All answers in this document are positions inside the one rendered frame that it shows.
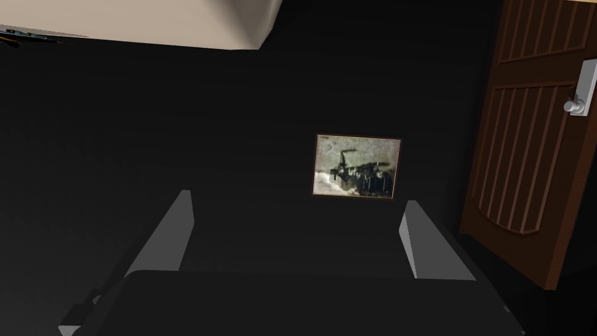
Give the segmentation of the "brown wooden panelled door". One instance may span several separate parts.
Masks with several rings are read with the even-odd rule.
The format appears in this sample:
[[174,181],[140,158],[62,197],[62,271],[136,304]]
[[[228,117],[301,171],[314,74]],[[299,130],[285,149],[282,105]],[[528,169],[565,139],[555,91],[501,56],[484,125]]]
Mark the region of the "brown wooden panelled door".
[[503,0],[461,219],[531,282],[556,288],[597,147],[597,85],[571,116],[597,58],[597,2]]

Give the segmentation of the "framed grey wall picture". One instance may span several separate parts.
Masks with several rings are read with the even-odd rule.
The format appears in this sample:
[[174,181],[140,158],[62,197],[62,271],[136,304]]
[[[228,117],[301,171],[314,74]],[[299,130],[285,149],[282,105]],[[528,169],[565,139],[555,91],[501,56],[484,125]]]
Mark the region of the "framed grey wall picture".
[[312,194],[394,199],[402,145],[401,138],[317,134]]

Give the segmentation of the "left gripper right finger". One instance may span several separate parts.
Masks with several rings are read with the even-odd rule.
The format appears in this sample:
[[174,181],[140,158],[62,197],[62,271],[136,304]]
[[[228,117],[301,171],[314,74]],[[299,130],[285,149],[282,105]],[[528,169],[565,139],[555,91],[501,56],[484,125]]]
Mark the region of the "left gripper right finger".
[[416,279],[476,280],[415,200],[406,203],[399,236]]

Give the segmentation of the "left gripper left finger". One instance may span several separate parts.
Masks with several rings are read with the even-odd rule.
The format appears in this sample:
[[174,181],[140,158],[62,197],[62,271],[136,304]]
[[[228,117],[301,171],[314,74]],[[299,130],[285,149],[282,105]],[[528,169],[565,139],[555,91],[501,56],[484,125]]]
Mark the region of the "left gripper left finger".
[[178,271],[193,227],[191,192],[182,190],[144,242],[125,277],[140,270]]

